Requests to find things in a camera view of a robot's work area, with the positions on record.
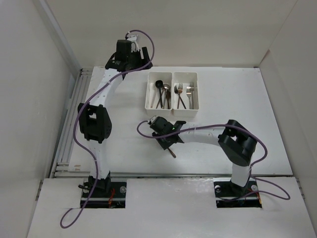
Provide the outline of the silver fork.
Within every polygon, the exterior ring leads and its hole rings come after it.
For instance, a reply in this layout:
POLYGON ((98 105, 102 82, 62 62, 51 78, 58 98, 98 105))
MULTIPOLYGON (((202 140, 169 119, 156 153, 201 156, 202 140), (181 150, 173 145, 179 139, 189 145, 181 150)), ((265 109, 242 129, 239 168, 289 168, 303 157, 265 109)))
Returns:
POLYGON ((189 109, 192 109, 193 108, 193 103, 192 103, 192 89, 191 89, 191 87, 187 87, 186 95, 187 95, 188 100, 189 100, 189 109))
POLYGON ((191 90, 191 101, 192 101, 192 109, 194 109, 194 90, 195 90, 195 87, 194 87, 194 83, 191 82, 190 83, 190 90, 191 90))

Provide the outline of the silver spoon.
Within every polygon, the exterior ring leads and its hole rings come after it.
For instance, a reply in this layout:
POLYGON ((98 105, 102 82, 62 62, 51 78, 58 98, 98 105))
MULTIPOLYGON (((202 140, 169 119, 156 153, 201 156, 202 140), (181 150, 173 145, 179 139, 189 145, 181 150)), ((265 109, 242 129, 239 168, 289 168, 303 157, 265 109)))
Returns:
POLYGON ((166 91, 170 90, 170 85, 165 83, 163 85, 163 87, 164 87, 163 108, 165 109, 165 103, 167 103, 167 101, 166 101, 166 91))

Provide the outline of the black fork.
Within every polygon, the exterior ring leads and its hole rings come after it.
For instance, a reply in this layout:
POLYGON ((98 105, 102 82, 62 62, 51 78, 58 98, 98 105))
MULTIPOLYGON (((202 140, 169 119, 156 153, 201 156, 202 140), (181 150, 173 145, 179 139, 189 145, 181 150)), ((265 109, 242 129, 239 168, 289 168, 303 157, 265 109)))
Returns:
POLYGON ((182 97, 181 97, 181 92, 182 90, 179 90, 177 86, 174 86, 174 93, 178 95, 178 104, 182 104, 183 105, 183 108, 186 109, 186 106, 182 100, 182 97))

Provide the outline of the black spoon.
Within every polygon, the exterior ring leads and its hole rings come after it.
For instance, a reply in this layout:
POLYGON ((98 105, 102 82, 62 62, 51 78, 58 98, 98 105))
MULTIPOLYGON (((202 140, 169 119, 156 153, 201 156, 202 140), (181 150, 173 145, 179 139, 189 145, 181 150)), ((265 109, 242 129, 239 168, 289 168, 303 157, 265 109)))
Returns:
POLYGON ((163 90, 163 81, 162 80, 157 80, 155 82, 155 86, 158 89, 158 93, 162 96, 162 90, 163 90))

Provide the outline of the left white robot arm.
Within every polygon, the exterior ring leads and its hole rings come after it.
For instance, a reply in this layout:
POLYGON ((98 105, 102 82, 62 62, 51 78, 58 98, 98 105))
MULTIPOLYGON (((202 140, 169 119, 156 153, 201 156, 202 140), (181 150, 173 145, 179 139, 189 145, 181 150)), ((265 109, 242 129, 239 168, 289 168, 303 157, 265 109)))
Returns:
POLYGON ((104 75, 96 88, 95 95, 84 106, 81 103, 82 114, 79 117, 79 129, 87 141, 87 146, 93 154, 95 167, 89 176, 89 189, 94 187, 97 195, 104 197, 110 193, 111 178, 110 168, 106 158, 106 139, 112 130, 112 122, 107 110, 110 99, 115 90, 123 82, 125 75, 122 72, 148 69, 152 67, 146 47, 139 48, 137 35, 118 40, 116 52, 105 65, 104 75))

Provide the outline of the beige spoon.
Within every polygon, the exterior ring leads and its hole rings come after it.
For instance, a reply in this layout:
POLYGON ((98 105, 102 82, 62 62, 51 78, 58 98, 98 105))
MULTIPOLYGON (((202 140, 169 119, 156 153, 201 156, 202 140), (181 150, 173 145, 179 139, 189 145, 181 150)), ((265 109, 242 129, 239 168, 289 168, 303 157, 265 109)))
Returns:
POLYGON ((155 89, 154 91, 153 91, 153 96, 152 96, 152 99, 151 99, 151 104, 150 104, 150 108, 153 108, 153 105, 154 105, 154 102, 155 102, 155 100, 156 100, 156 96, 157 96, 157 89, 155 89))

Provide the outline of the brown spoon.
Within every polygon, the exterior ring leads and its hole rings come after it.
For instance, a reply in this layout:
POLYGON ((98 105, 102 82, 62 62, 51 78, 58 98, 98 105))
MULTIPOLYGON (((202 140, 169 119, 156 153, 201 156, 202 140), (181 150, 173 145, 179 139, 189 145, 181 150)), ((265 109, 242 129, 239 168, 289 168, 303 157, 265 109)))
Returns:
POLYGON ((170 99, 171 99, 171 92, 170 90, 166 91, 166 101, 167 101, 167 108, 170 109, 170 99))

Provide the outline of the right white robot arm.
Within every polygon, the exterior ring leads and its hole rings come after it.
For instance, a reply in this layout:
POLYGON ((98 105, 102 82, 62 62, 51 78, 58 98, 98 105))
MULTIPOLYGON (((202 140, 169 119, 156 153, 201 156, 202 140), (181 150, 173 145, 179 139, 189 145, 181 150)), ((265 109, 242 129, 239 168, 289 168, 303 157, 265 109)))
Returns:
POLYGON ((250 162, 257 141, 245 132, 246 129, 239 122, 229 120, 227 124, 233 127, 198 129, 195 124, 185 121, 176 121, 172 124, 158 116, 154 116, 149 122, 153 130, 152 136, 157 138, 157 142, 163 149, 168 149, 176 143, 203 143, 219 146, 232 162, 229 189, 233 194, 241 195, 248 188, 250 162))

